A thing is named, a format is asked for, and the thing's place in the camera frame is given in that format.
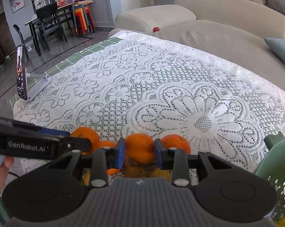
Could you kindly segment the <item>person's left hand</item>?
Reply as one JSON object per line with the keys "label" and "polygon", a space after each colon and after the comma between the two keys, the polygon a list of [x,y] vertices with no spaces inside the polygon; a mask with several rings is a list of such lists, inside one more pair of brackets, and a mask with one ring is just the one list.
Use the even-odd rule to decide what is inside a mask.
{"label": "person's left hand", "polygon": [[9,168],[14,164],[14,157],[5,157],[0,166],[0,194],[5,186],[5,182],[9,173]]}

